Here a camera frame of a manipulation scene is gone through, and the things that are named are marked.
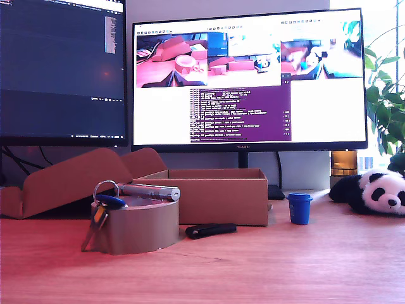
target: monitor stand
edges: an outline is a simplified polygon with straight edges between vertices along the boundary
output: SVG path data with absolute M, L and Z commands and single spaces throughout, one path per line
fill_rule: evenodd
M 239 151 L 238 152 L 238 167 L 239 168 L 249 168 L 249 152 Z M 283 200 L 285 195 L 283 191 L 277 185 L 268 185 L 268 199 L 269 200 Z

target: wall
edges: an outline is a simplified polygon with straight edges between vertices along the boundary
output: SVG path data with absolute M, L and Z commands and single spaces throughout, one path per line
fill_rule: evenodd
M 172 20 L 183 18 L 204 18 L 210 16 L 248 15 L 257 13 L 274 13 L 281 11 L 319 10 L 329 8 L 329 0 L 289 0 L 269 1 L 250 0 L 127 0 L 127 50 L 128 50 L 128 96 L 129 117 L 132 121 L 132 22 Z M 73 156 L 90 151 L 92 148 L 43 148 L 47 158 L 58 163 Z M 122 155 L 130 148 L 113 148 Z M 47 166 L 38 148 L 11 147 L 20 158 L 39 165 Z M 162 153 L 162 159 L 169 168 L 235 168 L 237 153 Z M 329 185 L 329 152 L 281 152 L 284 189 L 324 189 Z M 261 168 L 269 183 L 278 183 L 276 158 L 273 153 L 260 152 L 249 154 L 249 166 Z M 7 185 L 21 186 L 25 174 L 8 157 L 3 157 L 3 172 Z

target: panda ear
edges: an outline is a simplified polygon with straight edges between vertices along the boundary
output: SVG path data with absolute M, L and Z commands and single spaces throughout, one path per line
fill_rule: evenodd
M 368 179 L 370 180 L 370 182 L 373 182 L 373 181 L 379 179 L 383 175 L 385 175 L 385 174 L 383 174 L 383 173 L 374 173 L 374 174 L 371 174 Z

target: monitor screen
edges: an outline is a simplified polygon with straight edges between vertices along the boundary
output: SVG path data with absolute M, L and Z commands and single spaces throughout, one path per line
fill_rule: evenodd
M 132 149 L 367 147 L 360 9 L 134 23 Z
M 0 0 L 3 145 L 127 145 L 123 0 Z

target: panda eye patch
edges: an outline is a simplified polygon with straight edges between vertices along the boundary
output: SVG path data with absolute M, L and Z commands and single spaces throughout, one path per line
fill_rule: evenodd
M 385 193 L 385 190 L 382 188 L 377 188 L 374 190 L 373 194 L 371 195 L 371 199 L 373 201 L 378 201 L 378 199 Z
M 398 198 L 401 200 L 401 205 L 405 206 L 405 191 L 398 193 Z

